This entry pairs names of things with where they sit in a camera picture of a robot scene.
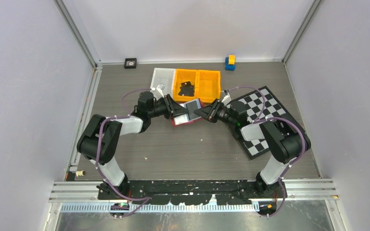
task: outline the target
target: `white plastic container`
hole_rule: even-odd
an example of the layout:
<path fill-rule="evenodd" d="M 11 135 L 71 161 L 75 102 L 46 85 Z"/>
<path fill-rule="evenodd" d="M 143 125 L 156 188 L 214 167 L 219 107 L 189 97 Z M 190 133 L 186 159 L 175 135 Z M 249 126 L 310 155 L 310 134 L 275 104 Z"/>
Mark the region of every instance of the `white plastic container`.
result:
<path fill-rule="evenodd" d="M 164 84 L 165 88 L 162 90 L 164 95 L 170 94 L 172 96 L 173 84 L 175 79 L 175 71 L 173 68 L 154 68 L 154 74 L 152 75 L 151 87 L 156 88 L 159 84 Z"/>

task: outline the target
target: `metal frame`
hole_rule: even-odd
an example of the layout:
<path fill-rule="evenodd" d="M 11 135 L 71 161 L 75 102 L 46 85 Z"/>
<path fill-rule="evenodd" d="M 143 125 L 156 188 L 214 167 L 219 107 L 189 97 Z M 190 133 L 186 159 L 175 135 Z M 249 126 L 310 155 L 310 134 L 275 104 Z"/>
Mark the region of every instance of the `metal frame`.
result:
<path fill-rule="evenodd" d="M 69 10 L 67 9 L 63 0 L 53 0 L 56 4 L 57 8 L 59 9 L 60 13 L 62 14 L 63 18 L 66 21 L 66 24 L 70 28 L 70 31 L 73 33 L 73 36 L 76 38 L 77 43 L 80 45 L 81 49 L 83 50 L 84 54 L 86 55 L 87 59 L 89 60 L 90 64 L 93 67 L 97 66 L 97 61 L 93 58 L 92 53 L 90 52 L 89 48 L 87 47 L 86 42 L 83 39 L 83 36 L 79 32 L 72 16 L 70 15 Z"/>
<path fill-rule="evenodd" d="M 311 20 L 313 20 L 314 15 L 316 14 L 317 10 L 319 9 L 321 3 L 324 0 L 314 0 L 313 4 L 311 4 L 310 9 L 308 10 L 307 14 L 304 17 L 303 22 L 299 30 L 297 31 L 296 35 L 294 36 L 293 41 L 291 42 L 289 48 L 287 49 L 286 55 L 284 56 L 282 62 L 284 64 L 287 63 L 291 54 L 293 53 L 294 49 L 296 48 L 298 42 L 300 41 L 301 37 L 303 36 L 305 30 L 307 29 L 308 25 L 310 24 Z"/>
<path fill-rule="evenodd" d="M 286 190 L 288 193 L 287 201 L 301 201 L 301 200 L 324 200 L 326 201 L 327 208 L 329 210 L 331 220 L 334 224 L 334 228 L 338 231 L 343 227 L 340 224 L 340 213 L 336 206 L 336 201 L 339 199 L 335 186 L 331 179 L 302 179 L 302 180 L 284 180 Z M 65 212 L 104 212 L 109 213 L 109 207 L 114 203 L 128 203 L 127 200 L 98 200 L 98 189 L 97 185 L 102 181 L 58 181 L 54 183 L 52 193 L 50 195 L 49 203 L 52 204 L 50 212 L 48 214 L 45 231 L 55 230 L 59 214 L 62 212 L 62 208 L 67 208 Z M 268 199 L 257 199 L 251 198 L 252 206 L 260 201 L 268 201 Z M 254 209 L 253 207 L 246 206 L 215 206 L 211 207 L 211 211 L 248 211 Z M 155 205 L 145 205 L 143 211 L 147 213 L 160 213 L 161 210 L 164 212 L 192 212 L 195 207 L 192 205 L 177 205 L 165 207 L 161 205 L 155 207 Z"/>
<path fill-rule="evenodd" d="M 63 15 L 67 25 L 69 26 L 71 32 L 76 38 L 77 43 L 82 48 L 84 54 L 86 55 L 87 59 L 89 60 L 90 64 L 95 67 L 95 71 L 93 77 L 91 79 L 88 91 L 87 91 L 87 100 L 84 104 L 83 111 L 80 118 L 79 127 L 76 131 L 76 135 L 74 138 L 73 147 L 76 146 L 79 136 L 83 132 L 85 126 L 87 125 L 95 95 L 97 92 L 98 83 L 100 80 L 102 66 L 103 64 L 99 60 L 98 62 L 96 59 L 93 58 L 90 49 L 87 46 L 87 43 L 84 41 L 81 32 L 79 31 L 78 27 L 76 26 L 75 21 L 73 20 L 70 9 L 68 10 L 64 1 L 65 0 L 53 0 L 58 7 L 59 11 Z M 285 65 L 290 58 L 291 54 L 293 53 L 295 47 L 297 46 L 298 41 L 302 37 L 303 33 L 305 32 L 306 28 L 308 27 L 309 23 L 314 17 L 314 14 L 317 12 L 320 4 L 323 0 L 314 0 L 307 15 L 301 24 L 299 30 L 297 31 L 289 49 L 282 60 L 267 60 L 267 61 L 282 61 Z M 206 63 L 207 61 L 186 61 L 187 63 Z M 155 63 L 185 63 L 185 61 L 175 61 L 175 62 L 147 62 L 150 64 Z M 77 165 L 80 159 L 80 154 L 73 148 L 73 151 L 70 155 L 70 162 L 69 162 L 69 171 L 76 171 Z M 337 196 L 337 192 L 335 190 L 335 186 L 331 179 L 305 179 L 305 180 L 284 180 L 286 184 L 286 189 L 288 193 L 288 201 L 298 201 L 298 200 L 324 200 L 326 202 L 326 206 L 329 210 L 329 214 L 331 220 L 333 222 L 334 228 L 338 231 L 345 230 L 345 225 L 343 223 L 341 212 L 339 211 L 339 198 Z M 49 207 L 48 207 L 48 216 L 45 220 L 44 230 L 45 231 L 53 231 L 56 229 L 57 222 L 59 219 L 59 215 L 62 212 L 62 206 L 67 205 L 70 203 L 85 203 L 87 205 L 98 205 L 99 203 L 104 205 L 110 205 L 110 203 L 117 203 L 117 202 L 127 202 L 126 200 L 109 200 L 109 201 L 100 201 L 97 199 L 98 189 L 96 188 L 101 181 L 70 181 L 70 182 L 55 182 L 53 185 L 52 193 L 49 199 Z M 268 199 L 251 199 L 253 202 L 259 201 L 267 201 Z"/>
<path fill-rule="evenodd" d="M 338 201 L 326 200 L 326 206 L 334 229 L 336 231 L 345 231 L 346 228 L 343 222 L 343 218 L 341 217 L 341 212 L 337 206 L 337 202 Z"/>
<path fill-rule="evenodd" d="M 204 64 L 204 63 L 223 63 L 224 60 L 185 60 L 185 61 L 150 61 L 141 62 L 138 64 Z M 245 59 L 238 60 L 238 63 L 266 63 L 266 62 L 282 62 L 282 59 Z M 120 63 L 103 63 L 103 65 L 123 65 L 124 62 Z"/>
<path fill-rule="evenodd" d="M 103 65 L 100 63 L 96 67 L 96 70 L 94 71 L 93 77 L 90 81 L 89 88 L 87 89 L 86 102 L 84 103 L 83 111 L 80 117 L 80 123 L 74 136 L 73 149 L 71 150 L 70 160 L 68 164 L 69 165 L 68 171 L 71 172 L 77 171 L 77 165 L 79 164 L 80 160 L 80 153 L 78 153 L 74 147 L 76 147 L 77 142 L 79 141 L 79 137 L 83 133 L 84 128 L 89 123 L 90 115 L 93 109 L 94 99 L 97 93 L 98 83 L 100 82 L 102 69 Z"/>

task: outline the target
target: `metal floor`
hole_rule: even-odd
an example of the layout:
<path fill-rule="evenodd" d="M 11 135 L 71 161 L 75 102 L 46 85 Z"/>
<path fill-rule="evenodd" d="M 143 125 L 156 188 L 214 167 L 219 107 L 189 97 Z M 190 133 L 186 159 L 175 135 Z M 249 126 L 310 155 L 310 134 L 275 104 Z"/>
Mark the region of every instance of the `metal floor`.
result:
<path fill-rule="evenodd" d="M 57 231 L 333 231 L 325 201 L 286 201 L 269 220 L 249 212 L 139 213 L 114 220 L 109 213 L 61 213 Z"/>
<path fill-rule="evenodd" d="M 282 63 L 237 63 L 225 71 L 223 63 L 139 64 L 136 69 L 105 65 L 92 114 L 124 116 L 121 98 L 128 92 L 149 88 L 155 67 L 221 71 L 222 89 L 235 86 L 268 86 L 287 110 L 302 124 L 297 103 Z M 236 90 L 236 98 L 250 90 Z M 130 110 L 140 92 L 126 98 Z M 225 124 L 205 120 L 173 127 L 163 116 L 153 118 L 148 130 L 120 137 L 116 159 L 132 180 L 254 179 L 266 165 L 270 153 L 249 160 Z M 101 180 L 94 165 L 81 158 L 79 170 L 86 175 L 76 180 Z M 318 178 L 313 153 L 309 150 L 286 174 L 288 179 Z"/>

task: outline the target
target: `orange plastic tray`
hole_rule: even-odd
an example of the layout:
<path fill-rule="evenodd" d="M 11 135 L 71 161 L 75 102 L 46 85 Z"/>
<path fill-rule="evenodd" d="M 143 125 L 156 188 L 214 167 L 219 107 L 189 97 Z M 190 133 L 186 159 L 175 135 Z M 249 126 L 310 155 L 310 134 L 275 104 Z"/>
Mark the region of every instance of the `orange plastic tray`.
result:
<path fill-rule="evenodd" d="M 195 92 L 194 96 L 182 96 L 179 95 L 181 91 L 181 83 L 190 81 L 194 85 Z M 188 102 L 197 98 L 198 90 L 198 70 L 188 70 L 188 69 L 176 69 L 175 81 L 173 86 L 173 99 L 178 102 Z"/>
<path fill-rule="evenodd" d="M 203 103 L 212 103 L 221 97 L 221 72 L 198 70 L 196 97 Z"/>

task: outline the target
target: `checkerboard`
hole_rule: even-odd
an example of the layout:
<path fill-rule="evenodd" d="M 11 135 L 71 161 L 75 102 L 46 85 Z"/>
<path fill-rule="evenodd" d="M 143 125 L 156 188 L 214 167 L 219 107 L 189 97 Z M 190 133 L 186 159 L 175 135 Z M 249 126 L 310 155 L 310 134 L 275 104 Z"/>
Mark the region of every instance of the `checkerboard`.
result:
<path fill-rule="evenodd" d="M 265 116 L 275 117 L 285 113 L 289 114 L 289 112 L 278 101 L 278 99 L 273 95 L 267 86 L 261 87 L 258 90 L 266 98 L 265 108 L 263 113 L 260 115 L 260 119 L 264 118 Z M 249 122 L 252 122 L 255 118 L 257 118 L 263 107 L 263 98 L 256 90 L 233 99 L 231 102 L 234 101 L 240 101 L 245 104 Z M 239 141 L 239 143 L 250 159 L 254 159 L 269 151 L 269 146 L 267 145 L 266 140 L 260 139 L 252 141 Z"/>

